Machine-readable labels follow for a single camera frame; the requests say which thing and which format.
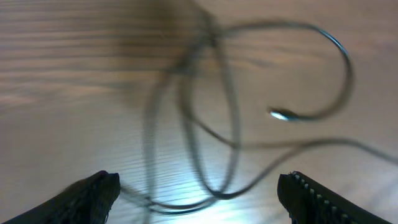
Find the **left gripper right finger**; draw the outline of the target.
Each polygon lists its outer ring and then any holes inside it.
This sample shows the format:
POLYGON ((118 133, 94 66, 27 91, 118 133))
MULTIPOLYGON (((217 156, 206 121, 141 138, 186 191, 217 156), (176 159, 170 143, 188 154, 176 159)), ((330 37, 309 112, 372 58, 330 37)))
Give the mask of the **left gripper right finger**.
POLYGON ((298 171, 279 176, 277 196, 294 224, 391 224, 298 171))

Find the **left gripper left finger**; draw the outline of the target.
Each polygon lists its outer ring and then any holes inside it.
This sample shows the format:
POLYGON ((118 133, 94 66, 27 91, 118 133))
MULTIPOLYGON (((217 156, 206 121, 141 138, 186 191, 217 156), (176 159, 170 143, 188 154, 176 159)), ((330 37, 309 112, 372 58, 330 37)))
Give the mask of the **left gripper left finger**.
POLYGON ((101 170, 5 224, 105 224, 121 191, 118 173, 101 170))

